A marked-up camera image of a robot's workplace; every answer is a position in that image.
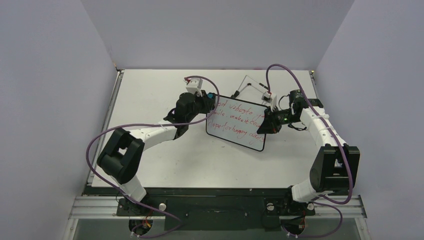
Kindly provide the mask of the small whiteboard with red writing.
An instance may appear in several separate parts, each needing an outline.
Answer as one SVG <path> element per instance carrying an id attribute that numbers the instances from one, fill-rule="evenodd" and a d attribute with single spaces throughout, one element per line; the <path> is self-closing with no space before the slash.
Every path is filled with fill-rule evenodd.
<path id="1" fill-rule="evenodd" d="M 215 112 L 206 120 L 210 136 L 261 152 L 266 135 L 257 133 L 267 106 L 221 95 Z"/>

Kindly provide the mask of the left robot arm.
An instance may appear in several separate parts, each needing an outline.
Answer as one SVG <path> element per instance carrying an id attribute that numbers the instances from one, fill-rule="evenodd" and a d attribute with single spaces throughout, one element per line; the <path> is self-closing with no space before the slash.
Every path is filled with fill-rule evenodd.
<path id="1" fill-rule="evenodd" d="M 196 116 L 210 114 L 215 109 L 216 101 L 217 95 L 212 92 L 185 92 L 157 127 L 135 130 L 119 127 L 112 132 L 96 163 L 131 198 L 129 208 L 136 215 L 143 215 L 149 210 L 149 201 L 145 198 L 147 191 L 137 177 L 143 152 L 180 138 Z"/>

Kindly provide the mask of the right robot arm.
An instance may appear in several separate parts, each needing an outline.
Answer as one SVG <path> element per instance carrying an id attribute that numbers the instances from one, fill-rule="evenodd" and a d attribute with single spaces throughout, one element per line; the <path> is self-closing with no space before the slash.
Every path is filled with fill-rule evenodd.
<path id="1" fill-rule="evenodd" d="M 347 193 L 346 200 L 343 201 L 346 204 L 352 197 L 356 182 L 359 149 L 348 145 L 339 136 L 319 99 L 305 98 L 299 89 L 292 90 L 288 99 L 287 109 L 268 106 L 264 110 L 264 120 L 257 133 L 276 134 L 283 125 L 301 123 L 314 140 L 318 153 L 308 178 L 292 186 L 291 194 L 282 199 L 283 209 L 294 214 L 302 207 L 302 203 L 341 192 Z"/>

